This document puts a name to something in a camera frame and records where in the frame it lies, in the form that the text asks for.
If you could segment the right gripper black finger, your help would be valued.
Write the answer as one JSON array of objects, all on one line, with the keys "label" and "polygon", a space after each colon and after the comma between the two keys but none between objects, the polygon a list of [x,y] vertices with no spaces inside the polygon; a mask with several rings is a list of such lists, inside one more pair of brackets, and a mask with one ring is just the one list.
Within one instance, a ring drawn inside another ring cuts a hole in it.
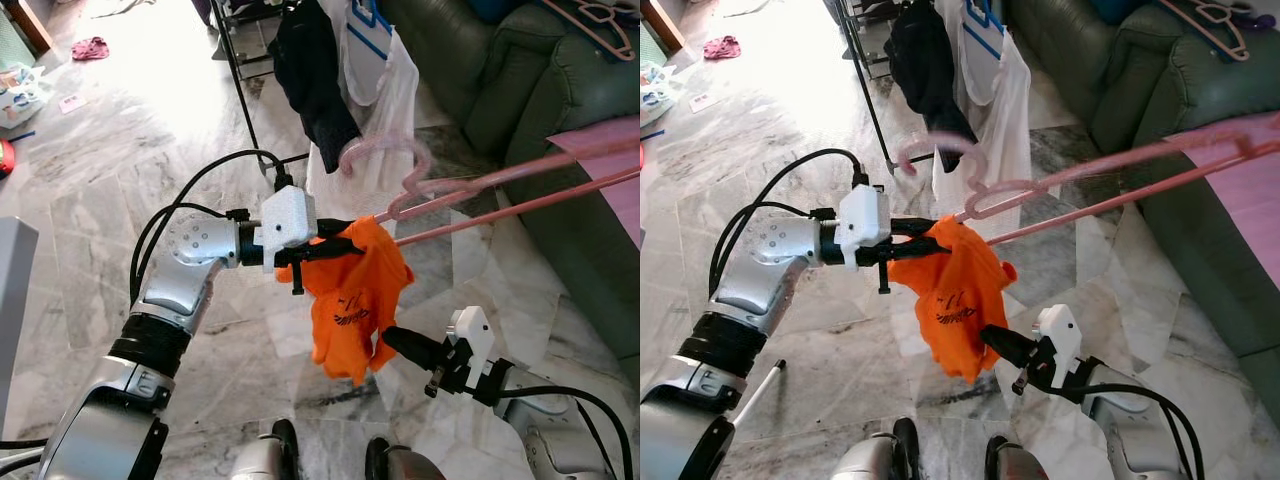
[{"label": "right gripper black finger", "polygon": [[1039,353],[1036,340],[1005,326],[986,325],[980,330],[980,339],[1016,369],[1025,369]]},{"label": "right gripper black finger", "polygon": [[381,333],[381,339],[394,352],[422,370],[436,370],[447,361],[447,348],[417,332],[389,326]]}]

